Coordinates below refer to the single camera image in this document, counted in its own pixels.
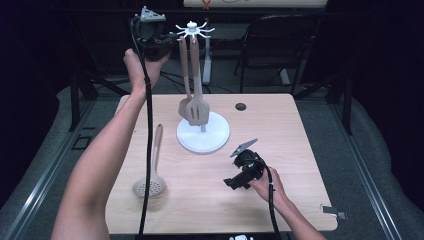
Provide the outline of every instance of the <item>chair backrest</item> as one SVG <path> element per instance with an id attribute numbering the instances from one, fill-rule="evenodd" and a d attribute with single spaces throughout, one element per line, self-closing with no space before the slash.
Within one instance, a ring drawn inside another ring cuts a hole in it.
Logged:
<path id="1" fill-rule="evenodd" d="M 312 17 L 273 14 L 260 17 L 252 22 L 247 28 L 245 38 L 312 35 L 315 29 L 316 20 Z"/>

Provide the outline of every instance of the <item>round black hole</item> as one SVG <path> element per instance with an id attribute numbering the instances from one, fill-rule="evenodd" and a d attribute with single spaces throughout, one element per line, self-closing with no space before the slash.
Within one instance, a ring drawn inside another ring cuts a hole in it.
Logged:
<path id="1" fill-rule="evenodd" d="M 247 106 L 244 103 L 237 103 L 236 104 L 236 109 L 239 110 L 239 111 L 244 111 L 244 110 L 246 110 L 246 108 L 247 108 Z"/>

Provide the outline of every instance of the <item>person's right arm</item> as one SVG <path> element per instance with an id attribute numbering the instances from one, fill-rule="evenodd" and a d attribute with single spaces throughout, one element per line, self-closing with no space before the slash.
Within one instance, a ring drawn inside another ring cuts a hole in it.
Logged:
<path id="1" fill-rule="evenodd" d="M 296 239 L 326 239 L 297 209 L 296 205 L 287 197 L 283 183 L 277 170 L 269 168 L 274 182 L 274 208 L 284 218 L 289 225 Z M 249 184 L 256 190 L 260 197 L 269 201 L 269 180 L 268 172 L 264 171 L 259 180 L 252 180 Z"/>

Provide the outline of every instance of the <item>wooden table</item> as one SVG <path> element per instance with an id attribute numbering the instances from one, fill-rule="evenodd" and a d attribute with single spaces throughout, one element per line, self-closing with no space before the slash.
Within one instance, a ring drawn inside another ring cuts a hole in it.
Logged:
<path id="1" fill-rule="evenodd" d="M 181 121 L 178 106 L 185 95 L 154 95 L 154 126 L 164 127 L 157 166 L 165 189 L 150 197 L 146 234 L 272 232 L 268 204 L 252 188 L 232 190 L 223 179 L 241 172 L 230 154 L 239 144 L 258 138 L 249 149 L 257 152 L 281 176 L 288 197 L 321 231 L 331 231 L 337 221 L 322 213 L 331 206 L 302 121 L 288 94 L 204 95 L 210 109 L 230 125 L 230 137 L 218 151 L 198 155 L 183 148 L 176 129 Z M 118 109 L 125 102 L 121 99 Z M 244 111 L 235 108 L 246 104 Z M 111 234 L 136 234 L 143 199 L 132 192 L 135 181 L 145 176 L 147 144 L 146 108 L 140 113 L 131 145 L 112 189 L 106 221 Z M 276 213 L 280 231 L 290 231 Z"/>
<path id="2" fill-rule="evenodd" d="M 184 7 L 202 7 L 202 0 L 184 0 Z M 210 0 L 210 8 L 324 8 L 327 0 Z"/>

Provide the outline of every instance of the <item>human arm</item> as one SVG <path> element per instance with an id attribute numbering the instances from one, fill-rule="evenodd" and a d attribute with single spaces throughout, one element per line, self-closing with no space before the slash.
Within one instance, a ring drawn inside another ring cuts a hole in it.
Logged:
<path id="1" fill-rule="evenodd" d="M 269 170 L 274 182 L 274 208 L 287 222 L 293 234 L 296 236 L 296 239 L 325 239 L 325 237 L 308 222 L 296 205 L 287 197 L 277 170 L 271 167 L 269 167 Z M 262 199 L 267 202 L 269 201 L 269 179 L 267 171 L 263 172 L 260 179 L 253 179 L 249 182 L 249 184 L 256 190 Z"/>
<path id="2" fill-rule="evenodd" d="M 167 59 L 146 61 L 152 87 Z M 138 114 L 146 101 L 144 73 L 138 56 L 129 49 L 124 62 L 131 81 L 131 94 L 75 165 L 59 206 L 52 239 L 109 238 L 106 203 L 125 159 Z"/>

